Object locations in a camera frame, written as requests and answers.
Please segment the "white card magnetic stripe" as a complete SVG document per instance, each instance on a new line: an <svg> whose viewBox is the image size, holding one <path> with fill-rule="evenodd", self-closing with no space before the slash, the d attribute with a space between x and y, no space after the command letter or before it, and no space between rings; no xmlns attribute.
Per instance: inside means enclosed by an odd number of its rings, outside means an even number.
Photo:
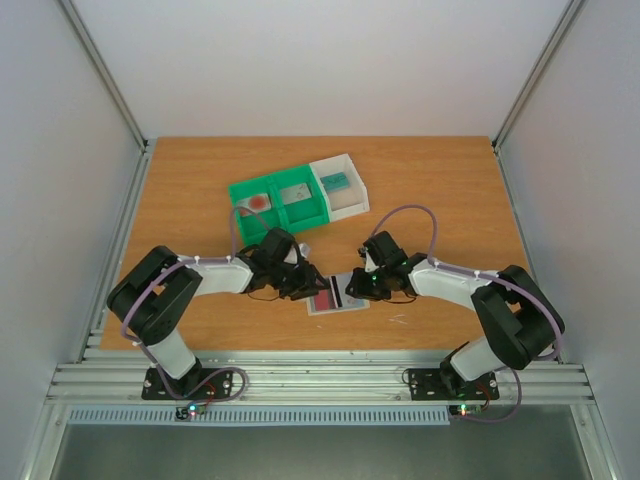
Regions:
<svg viewBox="0 0 640 480"><path fill-rule="evenodd" d="M358 301L345 293L345 289L351 279L351 273L331 275L331 293L334 297L336 309L352 309L358 305Z"/></svg>

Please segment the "beige card holder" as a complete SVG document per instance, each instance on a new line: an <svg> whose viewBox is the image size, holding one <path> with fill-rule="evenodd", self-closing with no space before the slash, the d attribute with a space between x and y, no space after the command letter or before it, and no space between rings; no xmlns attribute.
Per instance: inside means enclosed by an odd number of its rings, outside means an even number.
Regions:
<svg viewBox="0 0 640 480"><path fill-rule="evenodd" d="M345 313L368 309L369 301L354 298L346 293L352 278L351 273L331 275L327 278L330 288L307 299L307 312L310 316Z"/></svg>

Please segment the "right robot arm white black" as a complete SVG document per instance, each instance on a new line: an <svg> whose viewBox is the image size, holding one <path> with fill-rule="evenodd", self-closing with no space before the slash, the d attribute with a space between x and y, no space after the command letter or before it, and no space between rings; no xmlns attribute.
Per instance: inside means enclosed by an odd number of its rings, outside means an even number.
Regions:
<svg viewBox="0 0 640 480"><path fill-rule="evenodd" d="M501 271L472 270L427 253L409 256L382 231L359 249L362 268L353 270L346 293L389 301L394 292L428 297L473 311L483 335L451 352L440 363L437 382L457 399L485 374L503 367L523 370L552 347L560 348L564 321L529 273L510 265Z"/></svg>

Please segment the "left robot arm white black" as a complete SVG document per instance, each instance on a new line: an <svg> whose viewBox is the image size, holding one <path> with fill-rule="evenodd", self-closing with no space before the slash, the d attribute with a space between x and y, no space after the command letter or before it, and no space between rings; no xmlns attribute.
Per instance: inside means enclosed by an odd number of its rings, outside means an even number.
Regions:
<svg viewBox="0 0 640 480"><path fill-rule="evenodd" d="M266 287L278 299L313 297L330 288L307 258L305 247L275 227L257 244L226 257L180 256L153 248L109 293L107 308L121 333L136 343L179 398L201 386L201 363L179 333L178 324L194 299L209 295L248 296Z"/></svg>

